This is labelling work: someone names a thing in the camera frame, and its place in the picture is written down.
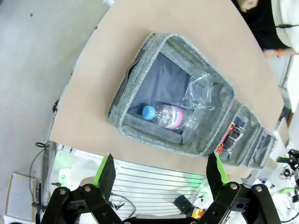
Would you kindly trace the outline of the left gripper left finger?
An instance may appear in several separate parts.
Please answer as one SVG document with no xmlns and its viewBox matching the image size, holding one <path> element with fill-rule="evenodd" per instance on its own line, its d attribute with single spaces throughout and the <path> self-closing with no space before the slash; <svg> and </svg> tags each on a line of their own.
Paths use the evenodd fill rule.
<svg viewBox="0 0 299 224">
<path fill-rule="evenodd" d="M 67 187 L 54 190 L 42 224 L 76 224 L 81 214 L 90 213 L 98 224 L 121 224 L 108 201 L 112 193 L 116 171 L 111 154 L 105 156 L 92 183 L 71 191 Z"/>
</svg>

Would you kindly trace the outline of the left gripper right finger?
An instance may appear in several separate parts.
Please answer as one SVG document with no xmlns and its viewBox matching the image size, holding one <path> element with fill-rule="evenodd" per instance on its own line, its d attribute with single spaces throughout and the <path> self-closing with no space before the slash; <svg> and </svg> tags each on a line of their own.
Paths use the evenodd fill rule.
<svg viewBox="0 0 299 224">
<path fill-rule="evenodd" d="M 214 201 L 199 219 L 199 224 L 222 224 L 232 211 L 241 213 L 247 224 L 281 223 L 267 186 L 255 184 L 247 188 L 231 182 L 215 153 L 208 156 L 206 177 Z"/>
</svg>

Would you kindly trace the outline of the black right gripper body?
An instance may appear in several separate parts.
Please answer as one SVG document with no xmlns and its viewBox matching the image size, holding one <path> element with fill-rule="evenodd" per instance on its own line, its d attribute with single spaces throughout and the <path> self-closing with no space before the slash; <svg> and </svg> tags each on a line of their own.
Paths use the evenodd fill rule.
<svg viewBox="0 0 299 224">
<path fill-rule="evenodd" d="M 289 152 L 290 157 L 290 167 L 293 171 L 299 168 L 299 151 L 295 149 L 291 149 Z"/>
</svg>

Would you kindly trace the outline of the person's left hand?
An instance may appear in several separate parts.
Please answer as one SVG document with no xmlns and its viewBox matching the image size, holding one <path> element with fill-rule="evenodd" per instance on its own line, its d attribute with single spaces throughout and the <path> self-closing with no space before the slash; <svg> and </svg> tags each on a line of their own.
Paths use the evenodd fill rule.
<svg viewBox="0 0 299 224">
<path fill-rule="evenodd" d="M 278 57 L 279 55 L 277 49 L 266 49 L 263 51 L 263 54 L 266 58 Z"/>
</svg>

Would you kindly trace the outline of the person's right hand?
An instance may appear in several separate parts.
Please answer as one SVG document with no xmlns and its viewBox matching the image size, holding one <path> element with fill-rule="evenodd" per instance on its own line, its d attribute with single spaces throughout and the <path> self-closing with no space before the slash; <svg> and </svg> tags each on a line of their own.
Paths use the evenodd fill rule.
<svg viewBox="0 0 299 224">
<path fill-rule="evenodd" d="M 239 9 L 244 13 L 255 8 L 258 2 L 259 0 L 237 0 Z"/>
</svg>

